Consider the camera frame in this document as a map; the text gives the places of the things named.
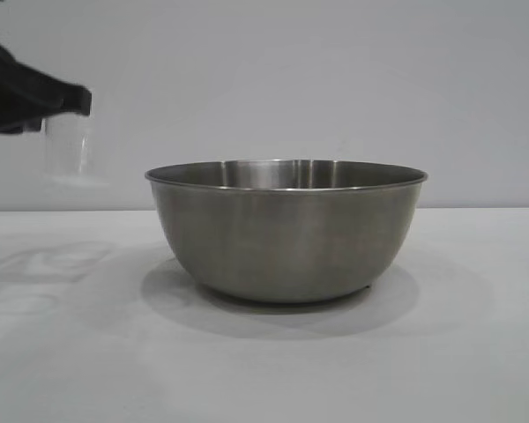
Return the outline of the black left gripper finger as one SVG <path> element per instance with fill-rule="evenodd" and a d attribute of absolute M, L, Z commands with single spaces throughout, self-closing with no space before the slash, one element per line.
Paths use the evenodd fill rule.
<path fill-rule="evenodd" d="M 40 132 L 43 120 L 31 119 L 23 122 L 15 122 L 0 127 L 0 135 L 18 135 L 26 132 Z"/>

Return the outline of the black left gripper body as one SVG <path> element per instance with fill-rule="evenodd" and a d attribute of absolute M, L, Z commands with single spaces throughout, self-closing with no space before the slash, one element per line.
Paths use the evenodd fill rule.
<path fill-rule="evenodd" d="M 18 61 L 0 44 L 0 122 L 40 122 L 65 113 L 89 116 L 92 93 Z"/>

